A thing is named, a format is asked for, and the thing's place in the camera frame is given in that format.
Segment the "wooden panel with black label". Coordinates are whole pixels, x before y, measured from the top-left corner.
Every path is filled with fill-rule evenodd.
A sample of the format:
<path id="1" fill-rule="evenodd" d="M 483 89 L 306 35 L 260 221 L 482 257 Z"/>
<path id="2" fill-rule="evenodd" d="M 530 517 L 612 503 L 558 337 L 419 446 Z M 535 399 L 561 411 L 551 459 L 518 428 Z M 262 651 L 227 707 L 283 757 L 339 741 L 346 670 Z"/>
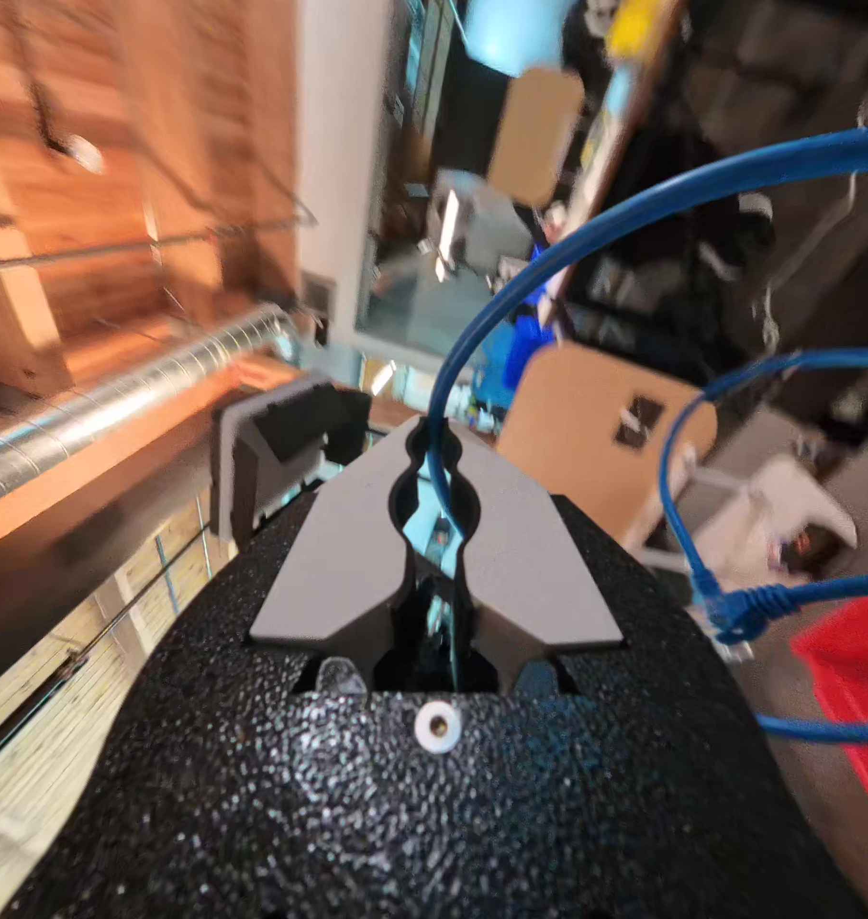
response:
<path id="1" fill-rule="evenodd" d="M 524 369 L 497 452 L 635 554 L 663 517 L 658 471 L 668 431 L 699 394 L 598 350 L 545 347 Z"/>

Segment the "white panel stand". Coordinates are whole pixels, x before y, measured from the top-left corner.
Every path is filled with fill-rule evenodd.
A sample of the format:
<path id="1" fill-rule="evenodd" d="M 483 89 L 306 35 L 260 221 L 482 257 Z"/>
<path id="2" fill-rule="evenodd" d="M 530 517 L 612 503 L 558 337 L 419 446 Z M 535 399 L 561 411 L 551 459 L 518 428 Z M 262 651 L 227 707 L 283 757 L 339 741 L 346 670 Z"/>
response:
<path id="1" fill-rule="evenodd" d="M 668 468 L 671 495 L 703 562 L 726 588 L 815 581 L 859 546 L 851 514 L 779 432 L 732 438 L 700 459 L 688 448 Z"/>

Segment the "small yellow plastic bin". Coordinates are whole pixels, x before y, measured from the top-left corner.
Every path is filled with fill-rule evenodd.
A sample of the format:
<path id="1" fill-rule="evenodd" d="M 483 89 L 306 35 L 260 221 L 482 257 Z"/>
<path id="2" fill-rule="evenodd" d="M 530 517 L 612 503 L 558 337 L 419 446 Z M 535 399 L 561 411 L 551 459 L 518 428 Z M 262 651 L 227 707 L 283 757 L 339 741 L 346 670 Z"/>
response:
<path id="1" fill-rule="evenodd" d="M 647 64 L 679 29 L 686 1 L 622 1 L 605 39 L 614 63 Z"/>

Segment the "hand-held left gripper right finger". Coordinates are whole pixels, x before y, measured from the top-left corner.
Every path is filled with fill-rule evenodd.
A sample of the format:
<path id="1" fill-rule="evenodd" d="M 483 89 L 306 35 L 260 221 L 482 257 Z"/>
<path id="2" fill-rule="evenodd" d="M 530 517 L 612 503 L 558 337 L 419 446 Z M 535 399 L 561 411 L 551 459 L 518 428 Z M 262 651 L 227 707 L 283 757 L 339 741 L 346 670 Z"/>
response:
<path id="1" fill-rule="evenodd" d="M 548 492 L 457 424 L 456 469 L 479 507 L 464 580 L 485 611 L 540 644 L 620 644 L 621 632 Z"/>

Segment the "metal ventilation duct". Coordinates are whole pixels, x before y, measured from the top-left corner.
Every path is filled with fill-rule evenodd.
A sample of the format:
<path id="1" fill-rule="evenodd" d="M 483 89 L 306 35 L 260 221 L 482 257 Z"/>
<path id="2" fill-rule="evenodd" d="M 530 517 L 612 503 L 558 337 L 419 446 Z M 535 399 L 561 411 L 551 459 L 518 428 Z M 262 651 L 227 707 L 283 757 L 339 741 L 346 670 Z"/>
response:
<path id="1" fill-rule="evenodd" d="M 72 459 L 111 432 L 190 391 L 245 355 L 283 344 L 299 355 L 301 336 L 276 303 L 261 303 L 227 325 L 88 389 L 0 427 L 0 499 Z"/>

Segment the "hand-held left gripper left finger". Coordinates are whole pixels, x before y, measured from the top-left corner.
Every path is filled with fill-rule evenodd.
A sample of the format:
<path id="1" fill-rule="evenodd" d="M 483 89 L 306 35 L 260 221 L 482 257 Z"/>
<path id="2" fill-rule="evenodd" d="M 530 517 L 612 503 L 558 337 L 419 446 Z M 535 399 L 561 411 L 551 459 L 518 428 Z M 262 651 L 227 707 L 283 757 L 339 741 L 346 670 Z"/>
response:
<path id="1" fill-rule="evenodd" d="M 426 447 L 418 416 L 320 487 L 251 626 L 252 640 L 394 642 L 393 612 L 415 582 L 404 529 L 418 508 Z"/>

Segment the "plain wooden panel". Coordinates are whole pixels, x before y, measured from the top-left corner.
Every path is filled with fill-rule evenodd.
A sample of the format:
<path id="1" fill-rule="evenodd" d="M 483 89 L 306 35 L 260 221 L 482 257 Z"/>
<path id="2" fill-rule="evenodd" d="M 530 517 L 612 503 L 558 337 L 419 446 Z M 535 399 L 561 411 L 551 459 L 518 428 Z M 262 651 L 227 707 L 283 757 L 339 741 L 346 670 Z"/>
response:
<path id="1" fill-rule="evenodd" d="M 585 87 L 578 74 L 541 66 L 513 78 L 486 173 L 487 184 L 537 209 L 554 195 L 581 120 Z"/>

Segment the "red plastic bin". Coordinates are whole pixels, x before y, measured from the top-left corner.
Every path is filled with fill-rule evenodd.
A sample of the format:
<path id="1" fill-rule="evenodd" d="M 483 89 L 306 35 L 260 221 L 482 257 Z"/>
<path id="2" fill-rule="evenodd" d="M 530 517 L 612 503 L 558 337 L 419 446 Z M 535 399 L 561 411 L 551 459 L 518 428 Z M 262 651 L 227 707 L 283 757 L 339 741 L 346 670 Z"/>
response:
<path id="1" fill-rule="evenodd" d="M 791 639 L 808 667 L 823 714 L 842 723 L 868 721 L 868 597 L 853 600 Z M 868 795 L 868 744 L 844 746 Z"/>

